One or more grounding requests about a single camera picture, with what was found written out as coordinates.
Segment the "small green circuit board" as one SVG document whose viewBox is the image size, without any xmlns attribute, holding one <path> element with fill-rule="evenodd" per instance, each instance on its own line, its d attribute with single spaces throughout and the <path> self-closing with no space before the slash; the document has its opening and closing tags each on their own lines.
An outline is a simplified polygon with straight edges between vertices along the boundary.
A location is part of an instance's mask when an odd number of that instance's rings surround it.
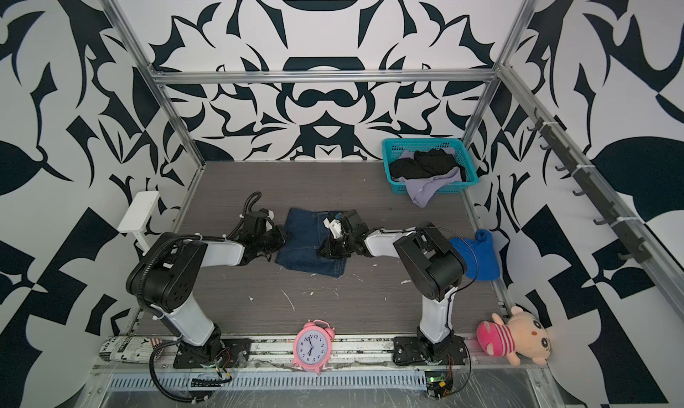
<svg viewBox="0 0 684 408">
<path fill-rule="evenodd" d="M 447 371 L 425 372 L 427 395 L 434 399 L 442 399 L 452 392 L 454 377 Z"/>
</svg>

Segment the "teal plastic basket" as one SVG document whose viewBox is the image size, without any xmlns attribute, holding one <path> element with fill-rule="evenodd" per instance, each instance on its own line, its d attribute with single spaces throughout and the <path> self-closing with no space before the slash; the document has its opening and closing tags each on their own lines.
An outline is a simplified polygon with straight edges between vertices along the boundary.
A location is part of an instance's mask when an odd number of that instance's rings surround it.
<svg viewBox="0 0 684 408">
<path fill-rule="evenodd" d="M 470 152 L 458 138 L 388 138 L 382 142 L 382 156 L 384 170 L 392 192 L 407 194 L 403 183 L 395 181 L 390 175 L 389 165 L 399 160 L 406 151 L 430 151 L 433 149 L 449 149 L 454 151 L 454 158 L 463 168 L 465 180 L 445 185 L 436 191 L 437 194 L 456 194 L 464 192 L 473 185 L 477 185 L 479 177 L 471 158 Z"/>
</svg>

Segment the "pink alarm clock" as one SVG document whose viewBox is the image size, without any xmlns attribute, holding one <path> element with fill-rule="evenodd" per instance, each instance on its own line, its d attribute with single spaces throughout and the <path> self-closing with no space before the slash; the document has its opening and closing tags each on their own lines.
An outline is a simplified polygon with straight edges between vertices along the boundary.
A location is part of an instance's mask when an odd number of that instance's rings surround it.
<svg viewBox="0 0 684 408">
<path fill-rule="evenodd" d="M 293 364 L 305 372 L 320 374 L 329 363 L 335 329 L 323 320 L 308 321 L 293 344 Z"/>
</svg>

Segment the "dark blue denim skirt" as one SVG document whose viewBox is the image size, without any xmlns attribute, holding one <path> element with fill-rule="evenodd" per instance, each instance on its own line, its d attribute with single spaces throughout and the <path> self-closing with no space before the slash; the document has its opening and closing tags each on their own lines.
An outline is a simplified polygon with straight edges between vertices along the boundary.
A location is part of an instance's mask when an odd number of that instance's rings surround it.
<svg viewBox="0 0 684 408">
<path fill-rule="evenodd" d="M 334 211 L 309 211 L 291 208 L 284 230 L 289 238 L 278 251 L 275 263 L 289 269 L 309 274 L 321 274 L 340 278 L 345 272 L 345 258 L 320 257 L 318 251 L 331 235 L 323 221 L 335 215 Z"/>
</svg>

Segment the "lavender garment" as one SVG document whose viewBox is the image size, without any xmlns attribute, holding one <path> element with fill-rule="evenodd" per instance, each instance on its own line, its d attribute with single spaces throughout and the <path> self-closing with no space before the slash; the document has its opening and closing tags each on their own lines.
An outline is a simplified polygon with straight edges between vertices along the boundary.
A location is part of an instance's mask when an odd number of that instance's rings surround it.
<svg viewBox="0 0 684 408">
<path fill-rule="evenodd" d="M 430 178 L 430 179 L 413 179 L 405 180 L 401 178 L 399 181 L 406 187 L 407 193 L 411 198 L 413 204 L 419 208 L 425 208 L 429 201 L 436 194 L 436 191 L 445 185 L 450 185 L 456 181 L 453 178 Z"/>
</svg>

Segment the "bright blue cloth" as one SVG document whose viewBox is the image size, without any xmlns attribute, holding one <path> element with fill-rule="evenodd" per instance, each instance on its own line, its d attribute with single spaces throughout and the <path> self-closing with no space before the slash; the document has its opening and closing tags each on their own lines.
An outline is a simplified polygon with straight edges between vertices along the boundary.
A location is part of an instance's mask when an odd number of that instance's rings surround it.
<svg viewBox="0 0 684 408">
<path fill-rule="evenodd" d="M 493 235 L 487 230 L 478 230 L 474 239 L 454 237 L 450 240 L 454 249 L 466 261 L 466 276 L 470 280 L 496 281 L 501 269 L 493 246 Z"/>
</svg>

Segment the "black garment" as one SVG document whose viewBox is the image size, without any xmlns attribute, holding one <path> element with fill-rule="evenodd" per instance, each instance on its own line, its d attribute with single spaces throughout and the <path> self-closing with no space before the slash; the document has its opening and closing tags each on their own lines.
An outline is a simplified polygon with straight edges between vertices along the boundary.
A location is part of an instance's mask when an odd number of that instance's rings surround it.
<svg viewBox="0 0 684 408">
<path fill-rule="evenodd" d="M 453 178 L 466 182 L 466 170 L 455 157 L 454 148 L 431 149 L 429 151 L 406 151 L 388 165 L 389 174 L 395 181 Z"/>
</svg>

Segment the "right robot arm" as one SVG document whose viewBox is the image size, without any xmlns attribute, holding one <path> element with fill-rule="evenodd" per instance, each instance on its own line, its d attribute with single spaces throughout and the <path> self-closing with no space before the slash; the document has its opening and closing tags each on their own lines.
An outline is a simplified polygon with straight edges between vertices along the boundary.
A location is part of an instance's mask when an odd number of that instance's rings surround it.
<svg viewBox="0 0 684 408">
<path fill-rule="evenodd" d="M 401 230 L 370 229 L 356 211 L 329 214 L 322 224 L 329 232 L 318 250 L 324 258 L 352 255 L 397 258 L 420 292 L 421 319 L 414 337 L 393 339 L 393 363 L 462 365 L 465 345 L 454 333 L 452 312 L 467 264 L 461 254 L 431 222 Z"/>
</svg>

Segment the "white box on stand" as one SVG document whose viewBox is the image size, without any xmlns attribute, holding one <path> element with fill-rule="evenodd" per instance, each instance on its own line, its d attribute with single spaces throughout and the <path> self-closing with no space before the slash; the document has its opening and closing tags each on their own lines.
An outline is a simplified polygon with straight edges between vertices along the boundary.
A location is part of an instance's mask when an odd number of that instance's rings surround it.
<svg viewBox="0 0 684 408">
<path fill-rule="evenodd" d="M 117 227 L 121 234 L 132 234 L 144 254 L 150 249 L 144 231 L 159 198 L 160 193 L 158 191 L 137 193 Z"/>
</svg>

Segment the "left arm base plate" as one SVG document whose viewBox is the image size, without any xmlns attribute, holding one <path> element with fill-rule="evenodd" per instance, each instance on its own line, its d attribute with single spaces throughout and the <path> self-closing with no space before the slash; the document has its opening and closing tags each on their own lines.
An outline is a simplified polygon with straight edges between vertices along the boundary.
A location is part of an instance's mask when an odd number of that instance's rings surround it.
<svg viewBox="0 0 684 408">
<path fill-rule="evenodd" d="M 220 369 L 240 367 L 249 361 L 252 343 L 252 339 L 222 339 L 217 346 L 205 350 L 181 342 L 173 367 L 178 370 L 211 368 L 215 365 Z"/>
</svg>

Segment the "black coat hook rail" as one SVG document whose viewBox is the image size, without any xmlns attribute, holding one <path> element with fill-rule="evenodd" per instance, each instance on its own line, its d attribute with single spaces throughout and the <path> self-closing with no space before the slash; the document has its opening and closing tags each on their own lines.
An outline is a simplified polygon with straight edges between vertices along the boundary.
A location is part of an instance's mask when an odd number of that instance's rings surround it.
<svg viewBox="0 0 684 408">
<path fill-rule="evenodd" d="M 586 156 L 565 134 L 561 124 L 555 120 L 544 119 L 537 107 L 534 108 L 534 126 L 529 128 L 544 140 L 541 147 L 545 151 L 552 151 L 561 164 L 556 170 L 565 173 L 579 186 L 573 192 L 576 197 L 586 197 L 596 208 L 600 216 L 593 220 L 596 226 L 608 226 L 616 234 L 618 240 L 625 246 L 625 254 L 620 253 L 621 260 L 633 259 L 639 264 L 652 260 L 654 255 L 647 246 L 646 238 L 636 230 L 637 217 L 626 211 L 618 204 L 616 195 L 608 187 L 605 178 L 596 166 L 592 165 Z"/>
</svg>

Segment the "pink plush pig toy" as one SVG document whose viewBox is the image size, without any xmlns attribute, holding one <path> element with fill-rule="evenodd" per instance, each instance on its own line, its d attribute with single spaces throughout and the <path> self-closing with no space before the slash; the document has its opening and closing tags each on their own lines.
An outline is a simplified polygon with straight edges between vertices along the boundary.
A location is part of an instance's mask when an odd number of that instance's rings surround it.
<svg viewBox="0 0 684 408">
<path fill-rule="evenodd" d="M 511 308 L 511 317 L 504 322 L 492 314 L 490 321 L 481 322 L 476 330 L 482 350 L 492 357 L 505 357 L 513 366 L 520 366 L 520 356 L 545 366 L 551 354 L 551 341 L 546 329 L 532 314 L 518 306 Z"/>
</svg>

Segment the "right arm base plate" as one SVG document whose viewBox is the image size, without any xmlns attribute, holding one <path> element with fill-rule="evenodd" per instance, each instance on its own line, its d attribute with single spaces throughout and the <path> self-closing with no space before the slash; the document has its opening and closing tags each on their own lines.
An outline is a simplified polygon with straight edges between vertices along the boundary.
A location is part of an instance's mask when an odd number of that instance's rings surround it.
<svg viewBox="0 0 684 408">
<path fill-rule="evenodd" d="M 467 347 L 463 338 L 451 334 L 439 343 L 427 337 L 393 338 L 392 362 L 398 366 L 408 365 L 466 365 Z"/>
</svg>

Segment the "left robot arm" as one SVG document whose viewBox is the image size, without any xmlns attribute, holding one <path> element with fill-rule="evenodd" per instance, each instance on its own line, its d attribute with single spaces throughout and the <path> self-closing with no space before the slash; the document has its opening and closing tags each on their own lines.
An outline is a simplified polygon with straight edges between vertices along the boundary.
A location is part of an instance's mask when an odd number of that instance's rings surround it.
<svg viewBox="0 0 684 408">
<path fill-rule="evenodd" d="M 224 346 L 220 328 L 193 295 L 201 269 L 244 267 L 256 258 L 270 258 L 288 238 L 283 226 L 274 224 L 272 211 L 263 208 L 245 212 L 228 235 L 162 233 L 128 276 L 126 291 L 178 338 L 184 354 L 206 365 Z"/>
</svg>

